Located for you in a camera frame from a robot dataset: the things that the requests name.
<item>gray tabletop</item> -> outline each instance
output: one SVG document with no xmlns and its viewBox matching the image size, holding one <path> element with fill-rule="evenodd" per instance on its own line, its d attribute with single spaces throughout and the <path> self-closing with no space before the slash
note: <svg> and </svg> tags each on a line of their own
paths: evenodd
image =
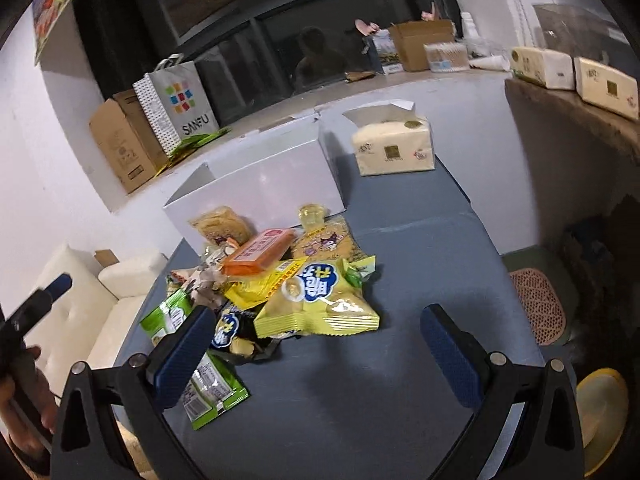
<svg viewBox="0 0 640 480">
<path fill-rule="evenodd" d="M 193 431 L 182 406 L 165 417 L 205 475 L 216 480 L 424 479 L 462 432 L 462 408 L 419 331 L 423 307 L 440 303 L 488 351 L 543 363 L 500 257 L 446 168 L 360 177 L 338 160 L 354 237 L 378 258 L 365 297 L 380 313 L 376 332 L 286 340 L 276 358 L 236 368 L 251 397 Z M 182 243 L 168 269 L 191 267 Z M 149 352 L 138 321 L 163 299 L 162 276 L 116 361 Z M 512 410 L 490 478 L 513 434 Z M 126 424 L 122 410 L 118 416 Z"/>
</svg>

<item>cream couch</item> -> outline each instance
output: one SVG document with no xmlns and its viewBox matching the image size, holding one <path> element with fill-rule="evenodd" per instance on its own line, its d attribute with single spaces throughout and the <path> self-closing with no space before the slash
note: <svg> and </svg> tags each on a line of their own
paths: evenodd
<svg viewBox="0 0 640 480">
<path fill-rule="evenodd" d="M 93 369 L 113 365 L 146 294 L 166 264 L 158 252 L 103 269 L 96 277 L 78 254 L 63 246 L 49 260 L 34 286 L 47 286 L 62 272 L 74 283 L 26 337 L 42 347 L 38 366 L 51 390 L 62 395 L 73 363 Z"/>
</svg>

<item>green plastic bag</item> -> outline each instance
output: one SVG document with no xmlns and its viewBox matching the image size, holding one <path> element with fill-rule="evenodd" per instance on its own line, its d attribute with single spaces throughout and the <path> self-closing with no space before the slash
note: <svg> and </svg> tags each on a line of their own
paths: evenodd
<svg viewBox="0 0 640 480">
<path fill-rule="evenodd" d="M 153 309 L 140 326 L 154 346 L 172 334 L 193 311 L 186 293 L 178 290 Z M 194 430 L 199 430 L 217 416 L 249 397 L 249 392 L 225 364 L 207 351 L 193 372 L 181 400 Z"/>
</svg>

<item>metal bolt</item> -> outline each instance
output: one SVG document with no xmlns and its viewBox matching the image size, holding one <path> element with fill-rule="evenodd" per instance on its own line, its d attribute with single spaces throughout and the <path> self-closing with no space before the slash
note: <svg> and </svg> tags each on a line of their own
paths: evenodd
<svg viewBox="0 0 640 480">
<path fill-rule="evenodd" d="M 129 358 L 129 365 L 132 368 L 140 368 L 144 364 L 146 364 L 146 355 L 144 354 L 133 354 Z"/>
<path fill-rule="evenodd" d="M 551 367 L 556 372 L 564 371 L 564 363 L 560 359 L 551 359 Z"/>
<path fill-rule="evenodd" d="M 493 352 L 489 356 L 489 360 L 496 366 L 504 366 L 507 364 L 507 357 L 500 352 Z"/>
<path fill-rule="evenodd" d="M 84 372 L 85 368 L 86 368 L 86 363 L 84 361 L 78 361 L 71 367 L 71 373 L 73 375 L 81 374 L 82 372 Z"/>
</svg>

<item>cotton swab container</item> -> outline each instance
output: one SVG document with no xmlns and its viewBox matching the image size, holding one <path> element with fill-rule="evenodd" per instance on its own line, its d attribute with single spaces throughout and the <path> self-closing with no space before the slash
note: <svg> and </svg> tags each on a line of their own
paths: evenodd
<svg viewBox="0 0 640 480">
<path fill-rule="evenodd" d="M 462 43 L 426 44 L 424 51 L 432 72 L 460 72 L 469 70 L 469 56 Z"/>
</svg>

